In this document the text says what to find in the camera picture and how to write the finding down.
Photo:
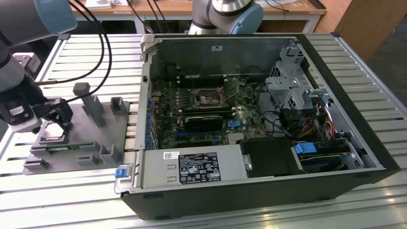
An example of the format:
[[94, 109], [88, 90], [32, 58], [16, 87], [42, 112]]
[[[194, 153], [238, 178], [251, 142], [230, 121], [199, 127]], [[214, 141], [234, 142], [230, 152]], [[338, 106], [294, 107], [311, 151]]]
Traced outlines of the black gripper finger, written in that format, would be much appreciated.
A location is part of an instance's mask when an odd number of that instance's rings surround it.
[[56, 108], [56, 123], [60, 125], [64, 131], [71, 129], [72, 123], [72, 109], [68, 104], [63, 104]]
[[42, 116], [42, 119], [56, 122], [59, 120], [59, 114], [56, 111], [50, 111], [47, 114]]

